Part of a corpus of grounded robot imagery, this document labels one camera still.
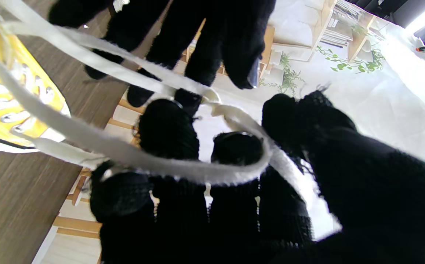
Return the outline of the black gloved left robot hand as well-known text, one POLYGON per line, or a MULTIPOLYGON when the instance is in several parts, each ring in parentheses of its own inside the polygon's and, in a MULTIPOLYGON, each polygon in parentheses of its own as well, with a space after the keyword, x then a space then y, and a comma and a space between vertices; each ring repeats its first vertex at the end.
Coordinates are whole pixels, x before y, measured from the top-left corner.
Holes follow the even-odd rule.
MULTIPOLYGON (((134 51, 170 1, 145 59, 173 70, 205 20, 184 76, 210 87, 223 64, 235 87, 256 88, 264 35, 276 0, 129 0, 110 19, 103 40, 134 51)), ((109 3, 113 0, 57 0, 48 21, 77 29, 109 3)))

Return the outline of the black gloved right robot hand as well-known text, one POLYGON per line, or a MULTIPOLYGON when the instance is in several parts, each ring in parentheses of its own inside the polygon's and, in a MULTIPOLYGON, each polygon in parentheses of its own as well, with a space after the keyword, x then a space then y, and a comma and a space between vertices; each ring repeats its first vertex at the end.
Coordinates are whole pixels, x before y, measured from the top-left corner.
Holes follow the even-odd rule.
POLYGON ((91 175, 102 264, 425 264, 425 162, 360 134, 320 91, 277 94, 262 127, 307 161, 342 229, 313 242, 296 188, 269 166, 259 179, 205 184, 115 171, 91 175))

